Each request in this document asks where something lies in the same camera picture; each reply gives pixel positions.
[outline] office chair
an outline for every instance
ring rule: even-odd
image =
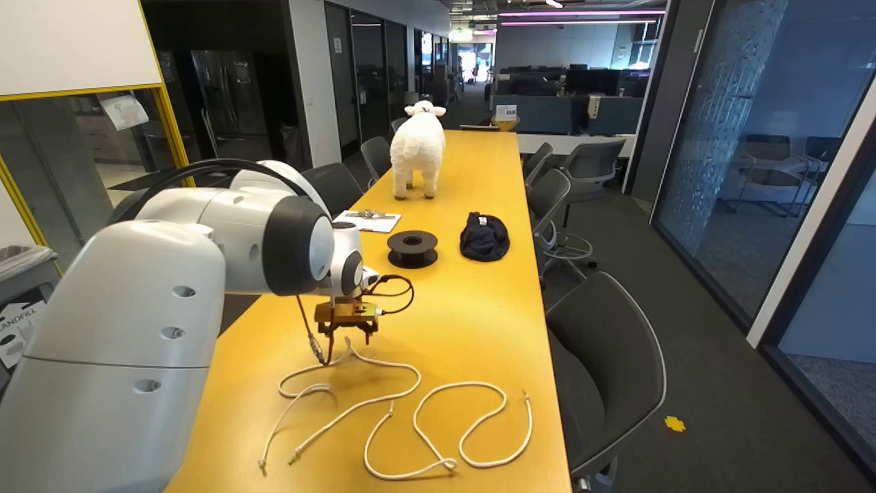
[[[610,490],[623,448],[666,403],[657,331],[608,270],[549,307],[549,331],[573,482]]]
[[[597,140],[575,144],[575,151],[561,163],[561,168],[573,178],[571,205],[601,197],[605,192],[605,185],[616,178],[623,147],[624,140]]]
[[[390,168],[390,140],[387,136],[371,136],[360,144],[364,167],[371,173],[372,185],[387,168]]]
[[[320,192],[331,216],[347,210],[361,197],[361,184],[343,162],[313,167],[302,175]]]
[[[556,223],[556,216],[568,208],[571,192],[573,179],[561,168],[549,168],[527,192],[543,279],[553,263],[568,263],[580,279],[587,279],[587,270],[579,263],[587,263],[594,255],[590,240],[571,234]]]
[[[740,173],[742,185],[736,199],[746,199],[750,192],[750,184],[770,185],[770,189],[794,189],[792,199],[758,199],[765,205],[773,205],[773,210],[784,216],[794,216],[792,210],[799,203],[799,192],[805,189],[805,175],[796,168],[799,162],[794,162],[792,136],[785,134],[742,134],[740,136]]]
[[[538,147],[538,152],[532,152],[527,162],[524,162],[524,173],[527,173],[527,189],[532,189],[543,173],[549,168],[549,162],[553,155],[553,144],[550,142],[543,142]]]

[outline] floor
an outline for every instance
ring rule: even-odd
[[[799,352],[785,352],[785,357],[822,392],[858,434],[876,448],[876,364]]]
[[[701,288],[646,222],[636,199],[608,192],[573,208],[571,226],[597,247],[601,267],[616,273],[650,311],[669,357],[662,415],[623,460],[616,493],[868,493],[876,490],[846,448],[802,404],[740,325]],[[571,288],[550,270],[545,299]]]

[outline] black roll of tape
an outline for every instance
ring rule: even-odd
[[[402,229],[390,237],[390,263],[402,267],[423,267],[439,260],[439,237],[427,229]]]

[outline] yellow table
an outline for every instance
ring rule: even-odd
[[[393,199],[390,173],[361,197],[360,208],[400,210],[397,229],[439,234],[439,263],[427,267],[393,266],[387,260],[390,234],[364,233],[361,237],[368,266],[412,275],[416,301],[402,314],[380,316],[380,331],[371,345],[364,345],[361,331],[338,331],[338,352],[346,352],[343,340],[352,337],[360,352],[408,360],[424,375],[412,396],[397,399],[395,419],[384,425],[372,442],[372,463],[380,471],[412,471],[436,460],[416,437],[412,414],[419,396],[453,381],[490,381],[510,392],[506,411],[468,441],[475,457],[506,457],[524,441],[524,392],[534,408],[530,448],[501,467],[465,466],[457,455],[457,437],[498,396],[486,389],[457,389],[430,399],[423,414],[436,445],[460,463],[453,477],[434,471],[436,479],[384,482],[368,473],[361,445],[387,414],[387,403],[357,411],[315,441],[300,463],[289,466],[293,448],[339,411],[364,396],[400,392],[415,381],[412,373],[343,360],[286,385],[304,389],[326,381],[335,396],[315,394],[295,403],[271,445],[268,477],[263,477],[257,460],[289,408],[278,385],[289,373],[315,364],[295,301],[263,294],[217,345],[190,455],[170,490],[571,490],[519,134],[450,132],[436,199],[423,199],[423,189],[415,189],[412,199]],[[506,222],[512,248],[504,260],[475,263],[460,255],[460,229],[468,210],[497,214]]]

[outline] white cable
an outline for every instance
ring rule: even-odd
[[[364,467],[368,467],[372,477],[379,477],[379,479],[384,479],[384,482],[406,482],[406,479],[424,477],[427,471],[434,471],[434,467],[439,467],[439,466],[442,466],[447,473],[454,473],[454,471],[457,471],[457,460],[454,460],[454,457],[442,457],[442,455],[436,455],[436,457],[439,457],[436,463],[427,463],[427,466],[423,466],[423,467],[416,467],[416,471],[406,471],[406,473],[379,471],[379,467],[372,466],[372,460],[371,460],[371,448],[372,448],[372,441],[375,441],[379,429],[384,426],[384,422],[393,419],[393,414],[395,414],[395,403],[390,403],[390,411],[380,415],[380,422],[372,426],[372,431],[368,431],[368,441],[364,441],[364,448],[361,448],[361,463],[364,463]]]
[[[521,441],[521,445],[512,452],[512,455],[506,455],[506,457],[498,457],[498,460],[475,460],[475,457],[468,457],[468,452],[465,452],[465,441],[468,441],[468,434],[482,425],[482,422],[488,422],[490,415],[497,415],[497,414],[486,414],[482,419],[476,419],[465,431],[464,431],[464,437],[460,437],[460,455],[464,455],[464,460],[471,466],[471,467],[498,467],[498,466],[510,466],[510,463],[516,463],[524,452],[527,452],[527,445],[532,442],[532,399],[530,399],[530,394],[524,394],[524,403],[527,403],[527,434],[524,434],[524,441]]]
[[[498,457],[498,460],[475,460],[475,457],[468,457],[468,452],[465,452],[468,434],[471,434],[480,425],[486,425],[488,419],[498,415],[498,414],[506,408],[506,403],[510,403],[510,394],[506,394],[501,385],[490,384],[490,381],[454,381],[454,384],[445,384],[445,385],[430,389],[430,392],[419,399],[419,404],[416,404],[416,411],[415,411],[415,429],[416,429],[416,434],[436,452],[436,457],[445,457],[445,455],[439,452],[439,445],[436,445],[436,442],[427,437],[427,431],[423,429],[423,425],[419,425],[419,411],[423,411],[423,408],[427,404],[427,399],[436,396],[439,392],[464,389],[464,385],[494,389],[497,394],[501,394],[501,403],[498,403],[494,411],[482,414],[480,419],[475,419],[475,422],[465,426],[465,431],[460,434],[460,442],[457,442],[460,457],[464,457],[471,467],[498,467],[498,466],[516,463],[516,460],[524,455],[524,448],[532,442],[534,415],[532,415],[532,399],[530,399],[530,394],[524,394],[524,403],[527,403],[527,434],[524,434],[521,445],[519,445],[512,455]]]
[[[375,404],[375,403],[408,396],[408,394],[415,394],[416,385],[423,384],[423,373],[419,373],[415,364],[368,357],[368,355],[357,352],[354,347],[352,347],[352,355],[360,357],[360,360],[364,360],[364,364],[375,364],[375,367],[408,368],[408,373],[416,375],[416,381],[415,381],[408,389],[402,389],[402,392],[371,396],[371,399],[361,399],[361,403],[346,408],[346,411],[338,414],[331,422],[326,422],[320,429],[315,429],[311,437],[304,437],[304,441],[293,448],[293,457],[289,460],[289,466],[295,463],[306,445],[313,445],[320,434],[326,434],[331,426],[338,426],[346,415],[357,414],[360,408]]]
[[[482,414],[480,419],[475,419],[475,422],[465,426],[465,431],[460,434],[460,442],[457,442],[460,457],[464,457],[471,467],[498,467],[498,466],[516,463],[516,460],[527,452],[527,445],[532,442],[534,419],[532,419],[532,399],[530,399],[530,394],[524,394],[524,403],[527,403],[527,434],[524,434],[521,445],[519,445],[512,455],[498,457],[498,460],[475,460],[475,457],[465,452],[468,434],[471,434],[480,425],[486,425],[488,419],[498,415],[498,414],[506,408],[510,396],[506,396],[506,392],[504,392],[501,385],[497,385],[497,384],[490,384],[490,381],[454,381],[454,384],[445,384],[445,385],[430,389],[430,392],[416,403],[416,411],[415,411],[415,429],[416,429],[416,434],[430,445],[430,452],[436,455],[436,463],[427,463],[427,466],[423,466],[423,467],[416,467],[416,471],[406,471],[406,473],[387,473],[387,471],[379,471],[379,467],[372,466],[372,460],[371,460],[371,445],[372,445],[379,429],[384,426],[384,422],[393,419],[393,414],[395,414],[395,403],[393,403],[390,411],[380,415],[380,422],[372,426],[372,431],[371,431],[368,441],[364,441],[364,452],[361,452],[364,467],[368,467],[372,477],[387,479],[387,482],[416,479],[416,477],[424,477],[427,471],[434,471],[434,467],[439,467],[439,466],[442,466],[445,471],[454,473],[454,471],[457,471],[457,460],[442,455],[442,448],[434,442],[434,437],[423,429],[419,414],[423,414],[423,408],[427,404],[427,399],[436,396],[439,392],[464,389],[464,385],[494,389],[497,394],[501,394],[501,403],[498,403],[494,411]]]
[[[304,399],[306,394],[319,394],[319,392],[326,392],[331,394],[331,385],[330,384],[313,384],[295,394],[282,394],[290,399],[290,404],[279,414],[278,425],[274,425],[274,431],[268,434],[265,445],[263,445],[263,457],[257,460],[257,467],[263,471],[263,477],[268,477],[268,455],[271,455],[271,442],[274,437],[279,434],[279,425],[286,422],[286,415],[295,408],[300,399]]]
[[[320,373],[320,368],[326,368],[326,367],[324,367],[324,364],[313,364],[313,367],[302,367],[302,368],[286,375],[286,377],[278,384],[278,394],[286,396],[286,399],[295,399],[302,392],[286,392],[282,385],[290,384],[290,381],[295,381],[300,375]]]

